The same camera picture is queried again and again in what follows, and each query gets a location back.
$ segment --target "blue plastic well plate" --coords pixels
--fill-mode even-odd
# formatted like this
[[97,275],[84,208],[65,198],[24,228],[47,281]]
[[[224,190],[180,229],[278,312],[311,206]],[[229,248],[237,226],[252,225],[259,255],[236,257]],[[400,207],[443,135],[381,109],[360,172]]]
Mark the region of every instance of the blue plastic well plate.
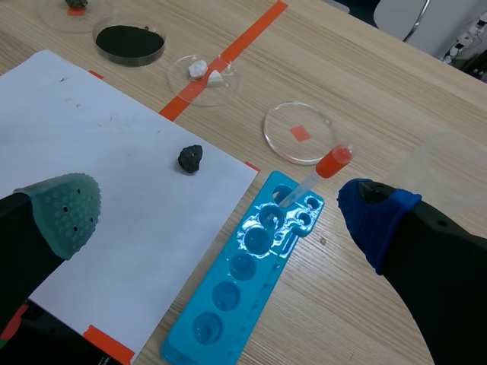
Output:
[[324,200],[308,192],[279,202],[298,184],[270,174],[161,345],[173,365],[238,361],[299,237],[308,235]]

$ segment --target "white mineral chunk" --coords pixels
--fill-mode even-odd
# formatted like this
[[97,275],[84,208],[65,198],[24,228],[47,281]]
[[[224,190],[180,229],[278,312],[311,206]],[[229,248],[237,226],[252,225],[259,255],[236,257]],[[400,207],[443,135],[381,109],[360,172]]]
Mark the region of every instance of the white mineral chunk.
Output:
[[210,77],[208,78],[207,86],[215,87],[221,85],[223,85],[223,77],[220,75],[220,72],[216,70],[212,71]]
[[189,76],[192,78],[202,78],[205,76],[206,70],[208,70],[208,65],[205,61],[199,60],[188,67],[188,70]]

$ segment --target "petri dish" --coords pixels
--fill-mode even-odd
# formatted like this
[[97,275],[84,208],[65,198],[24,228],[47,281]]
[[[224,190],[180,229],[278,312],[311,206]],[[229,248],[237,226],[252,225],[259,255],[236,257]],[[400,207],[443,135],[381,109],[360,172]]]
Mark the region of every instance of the petri dish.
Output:
[[[219,71],[223,77],[223,83],[220,86],[208,87],[205,83],[205,77],[194,79],[189,76],[188,68],[196,61],[205,61],[208,65],[207,75],[213,70]],[[186,87],[195,81],[204,85],[203,90],[199,92],[183,92],[188,90]],[[174,94],[184,101],[197,106],[217,106],[220,103],[233,97],[240,87],[240,75],[233,63],[227,63],[220,56],[207,55],[189,55],[176,60],[167,70],[167,82]]]
[[338,141],[326,114],[300,101],[271,108],[264,120],[264,135],[274,152],[300,165],[318,163]]
[[156,62],[166,47],[162,25],[138,15],[109,17],[93,28],[98,53],[119,65],[139,67]]
[[86,8],[72,9],[65,0],[39,0],[37,13],[42,22],[63,33],[90,33],[102,19],[111,17],[112,0],[88,0]]

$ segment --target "black rock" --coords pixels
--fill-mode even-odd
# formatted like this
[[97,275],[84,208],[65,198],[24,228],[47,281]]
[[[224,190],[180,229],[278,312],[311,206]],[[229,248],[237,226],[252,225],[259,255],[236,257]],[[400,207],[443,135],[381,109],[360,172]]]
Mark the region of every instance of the black rock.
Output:
[[199,170],[199,161],[203,158],[203,147],[198,144],[183,148],[177,162],[187,173],[195,173]]
[[66,0],[66,4],[70,8],[85,8],[88,5],[88,0]]

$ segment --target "dropper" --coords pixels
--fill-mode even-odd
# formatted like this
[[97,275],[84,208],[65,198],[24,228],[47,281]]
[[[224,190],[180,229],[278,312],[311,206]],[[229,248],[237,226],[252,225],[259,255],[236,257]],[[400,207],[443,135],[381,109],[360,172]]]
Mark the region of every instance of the dropper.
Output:
[[287,208],[297,202],[304,194],[310,191],[321,179],[329,179],[348,165],[355,156],[356,149],[351,142],[338,143],[316,165],[313,172],[294,189],[279,204],[281,208]]

